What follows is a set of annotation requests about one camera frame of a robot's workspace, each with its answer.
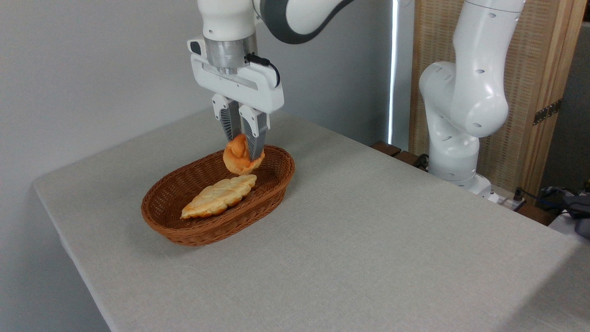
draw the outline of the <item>metal hinge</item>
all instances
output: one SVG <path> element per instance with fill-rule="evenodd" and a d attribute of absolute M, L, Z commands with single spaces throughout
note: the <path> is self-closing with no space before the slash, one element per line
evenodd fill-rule
<path fill-rule="evenodd" d="M 555 103 L 538 111 L 535 114 L 535 121 L 533 122 L 533 125 L 538 125 L 539 123 L 543 122 L 545 119 L 550 118 L 554 114 L 558 113 L 561 110 L 561 102 L 562 101 L 563 101 L 563 99 L 559 99 Z"/>

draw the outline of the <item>bread roll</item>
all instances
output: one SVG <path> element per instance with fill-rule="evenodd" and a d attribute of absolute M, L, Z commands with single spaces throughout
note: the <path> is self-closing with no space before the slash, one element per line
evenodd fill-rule
<path fill-rule="evenodd" d="M 232 141 L 227 143 L 223 153 L 223 162 L 228 171 L 238 174 L 246 175 L 252 173 L 258 168 L 264 159 L 264 151 L 260 158 L 250 161 L 250 153 L 248 152 L 248 141 L 246 135 L 239 134 Z"/>

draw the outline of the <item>bread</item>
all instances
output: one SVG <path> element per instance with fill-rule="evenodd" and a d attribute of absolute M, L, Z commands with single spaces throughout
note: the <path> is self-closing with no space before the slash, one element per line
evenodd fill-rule
<path fill-rule="evenodd" d="M 247 196 L 255 183 L 256 175 L 241 175 L 210 185 L 182 209 L 181 219 L 206 218 L 221 214 Z"/>
<path fill-rule="evenodd" d="M 239 134 L 232 141 L 227 143 L 223 153 L 223 162 L 228 171 L 238 174 L 246 175 L 252 173 L 258 168 L 264 159 L 264 151 L 260 158 L 250 161 L 250 153 L 248 152 L 248 142 L 246 135 Z"/>

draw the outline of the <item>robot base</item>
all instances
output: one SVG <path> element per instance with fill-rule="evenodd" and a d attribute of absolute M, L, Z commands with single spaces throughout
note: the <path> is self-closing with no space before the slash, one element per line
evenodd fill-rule
<path fill-rule="evenodd" d="M 490 181 L 479 174 L 476 174 L 467 180 L 449 182 L 494 203 L 498 203 L 498 200 L 500 199 L 500 197 L 491 190 Z"/>

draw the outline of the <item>black cable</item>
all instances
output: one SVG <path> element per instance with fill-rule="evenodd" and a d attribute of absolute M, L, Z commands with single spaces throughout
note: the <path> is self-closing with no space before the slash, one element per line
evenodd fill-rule
<path fill-rule="evenodd" d="M 576 202 L 574 202 L 574 203 L 570 203 L 570 204 L 567 204 L 567 205 L 555 204 L 555 203 L 548 202 L 548 201 L 546 201 L 546 200 L 542 200 L 541 198 L 538 198 L 537 196 L 535 196 L 535 195 L 533 195 L 533 194 L 531 194 L 531 193 L 528 193 L 528 192 L 527 192 L 527 191 L 525 191 L 524 189 L 522 189 L 522 188 L 518 187 L 518 188 L 516 188 L 516 193 L 515 193 L 514 195 L 516 196 L 516 195 L 518 195 L 519 193 L 523 193 L 523 194 L 525 194 L 525 195 L 527 195 L 527 196 L 530 196 L 532 199 L 534 199 L 534 200 L 536 200 L 536 201 L 538 201 L 538 202 L 540 202 L 540 203 L 543 203 L 543 204 L 545 204 L 545 205 L 548 205 L 548 206 L 553 206 L 553 207 L 554 207 L 554 208 L 556 208 L 556 209 L 560 209 L 560 210 L 568 210 L 569 212 L 575 212 L 575 213 L 579 213 L 579 214 L 581 214 L 581 215 L 584 215 L 584 216 L 587 216 L 587 215 L 588 215 L 588 212 L 587 212 L 587 211 L 578 210 L 578 209 L 573 209 L 573 208 L 571 208 L 571 205 L 574 205 L 574 204 L 580 204 L 580 205 L 583 205 L 583 206 L 590 206 L 590 204 L 576 203 Z"/>
<path fill-rule="evenodd" d="M 272 67 L 274 69 L 274 72 L 277 74 L 277 85 L 275 85 L 274 87 L 277 87 L 279 84 L 281 84 L 281 74 L 278 72 L 277 67 L 275 65 L 273 65 L 269 59 L 259 57 L 254 53 L 246 54 L 244 59 L 246 60 L 246 62 L 257 63 L 257 64 L 262 65 L 264 67 Z"/>
<path fill-rule="evenodd" d="M 421 154 L 412 166 L 428 168 L 429 156 L 427 154 Z"/>
<path fill-rule="evenodd" d="M 546 187 L 546 188 L 541 189 L 540 192 L 543 193 L 543 195 L 539 196 L 539 198 L 549 197 L 549 196 L 555 194 L 556 192 L 562 193 L 564 197 L 566 197 L 566 196 L 575 197 L 575 195 L 572 194 L 573 191 L 570 189 L 567 189 L 567 188 Z M 578 204 L 578 205 L 582 205 L 582 206 L 590 206 L 590 204 L 582 203 L 582 202 L 571 202 L 569 204 L 566 204 L 566 206 L 569 207 L 574 204 Z"/>

